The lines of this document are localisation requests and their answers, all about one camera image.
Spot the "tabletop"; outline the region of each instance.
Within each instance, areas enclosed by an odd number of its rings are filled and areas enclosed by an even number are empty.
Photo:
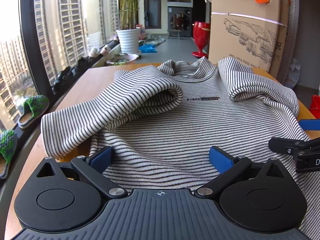
[[[78,80],[78,82],[72,87],[72,89],[67,93],[65,98],[57,107],[56,111],[88,101],[98,96],[108,85],[110,85],[113,82],[115,71],[134,70],[136,68],[147,65],[159,66],[160,63],[133,64],[88,69],[84,73],[84,75]],[[266,71],[260,68],[253,68],[253,72],[257,75],[265,76],[275,80],[271,75],[269,75]],[[297,119],[314,119],[314,116],[310,113],[310,111],[301,102],[299,102],[299,104],[300,111]],[[319,131],[306,131],[306,133],[309,135],[311,139],[320,137]],[[88,155],[89,145],[90,140],[87,140],[85,143],[78,146],[78,149],[75,149],[68,156],[66,156],[63,159],[63,161],[69,161],[74,156],[85,155],[85,153],[86,155]],[[42,161],[44,157],[46,157],[44,145],[42,142],[42,137],[39,136],[23,166],[17,185],[13,192],[6,222],[4,240],[12,239],[22,229],[18,221],[18,218],[14,212],[14,200],[24,183],[27,181],[31,173],[35,170],[35,168],[38,166],[38,164]]]

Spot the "white plastic bag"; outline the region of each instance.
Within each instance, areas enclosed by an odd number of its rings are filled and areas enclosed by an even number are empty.
[[[297,84],[299,80],[301,65],[299,64],[298,60],[292,58],[288,76],[285,80],[284,86],[293,89],[294,86]]]

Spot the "green and gray slipper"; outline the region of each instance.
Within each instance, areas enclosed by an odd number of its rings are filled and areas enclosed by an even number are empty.
[[[0,179],[8,175],[9,164],[16,150],[18,137],[12,130],[4,131],[0,135]]]
[[[18,119],[19,127],[21,129],[27,128],[47,111],[49,104],[49,99],[43,95],[30,97],[24,101],[23,114]]]

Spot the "blue plastic bag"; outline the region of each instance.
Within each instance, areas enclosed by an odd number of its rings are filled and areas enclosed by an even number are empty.
[[[155,45],[142,45],[139,47],[142,53],[154,53],[157,52],[155,50]]]

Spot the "packing tape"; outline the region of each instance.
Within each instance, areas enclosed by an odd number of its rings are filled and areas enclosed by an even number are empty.
[[[245,14],[237,14],[237,13],[217,13],[217,12],[212,12],[211,14],[232,15],[232,16],[246,17],[246,18],[251,18],[251,19],[262,20],[262,21],[265,21],[265,22],[275,23],[275,24],[278,24],[278,25],[282,25],[282,26],[287,27],[287,25],[284,25],[284,24],[282,24],[282,23],[280,23],[280,22],[276,22],[276,21],[273,21],[273,20],[265,19],[265,18],[250,16],[250,15],[245,15]]]

